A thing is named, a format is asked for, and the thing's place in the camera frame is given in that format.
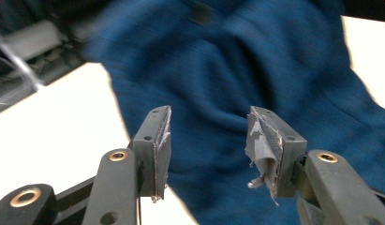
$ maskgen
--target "white surface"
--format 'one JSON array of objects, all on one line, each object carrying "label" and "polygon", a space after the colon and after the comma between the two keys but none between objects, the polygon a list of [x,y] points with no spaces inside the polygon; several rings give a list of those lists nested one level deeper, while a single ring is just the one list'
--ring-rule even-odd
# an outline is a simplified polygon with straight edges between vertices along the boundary
[{"label": "white surface", "polygon": [[[345,18],[353,68],[385,108],[385,22]],[[109,78],[86,64],[0,113],[0,199],[24,185],[55,193],[96,174],[101,157],[126,147]],[[167,189],[165,201],[142,200],[143,224],[196,224]]]}]

